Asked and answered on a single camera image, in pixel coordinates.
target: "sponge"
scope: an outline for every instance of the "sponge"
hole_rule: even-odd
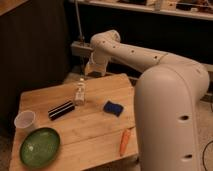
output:
[[[117,117],[120,116],[120,114],[122,113],[124,107],[120,104],[115,104],[112,103],[110,101],[107,101],[107,103],[104,105],[103,110],[107,113],[112,113],[114,115],[116,115]]]

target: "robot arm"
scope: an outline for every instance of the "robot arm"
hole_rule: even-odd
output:
[[[134,111],[143,171],[200,171],[196,104],[209,86],[200,63],[175,54],[120,43],[115,30],[91,39],[85,73],[106,73],[116,59],[143,72],[135,87]]]

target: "orange object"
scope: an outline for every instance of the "orange object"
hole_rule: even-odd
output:
[[[120,156],[122,157],[126,151],[127,144],[129,142],[131,136],[131,129],[125,129],[122,138],[121,138],[121,143],[120,143]]]

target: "green plate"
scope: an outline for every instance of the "green plate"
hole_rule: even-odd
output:
[[[52,128],[39,128],[31,132],[20,148],[20,159],[32,169],[47,166],[55,158],[60,137]]]

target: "white cup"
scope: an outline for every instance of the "white cup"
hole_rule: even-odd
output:
[[[25,110],[19,113],[15,120],[14,124],[17,129],[25,133],[30,133],[35,127],[35,112],[31,110]]]

